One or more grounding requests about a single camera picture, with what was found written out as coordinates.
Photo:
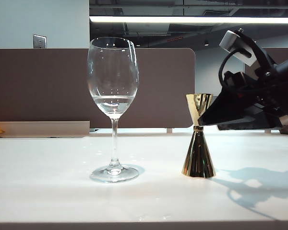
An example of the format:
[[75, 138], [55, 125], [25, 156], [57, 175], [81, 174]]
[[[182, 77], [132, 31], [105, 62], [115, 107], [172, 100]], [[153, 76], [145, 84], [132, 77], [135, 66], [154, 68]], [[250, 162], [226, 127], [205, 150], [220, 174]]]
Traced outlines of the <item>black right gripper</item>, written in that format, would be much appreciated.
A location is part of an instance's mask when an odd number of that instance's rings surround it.
[[288, 70], [270, 72], [257, 80], [226, 71], [222, 92], [200, 116], [202, 126], [219, 130], [277, 129], [288, 116]]

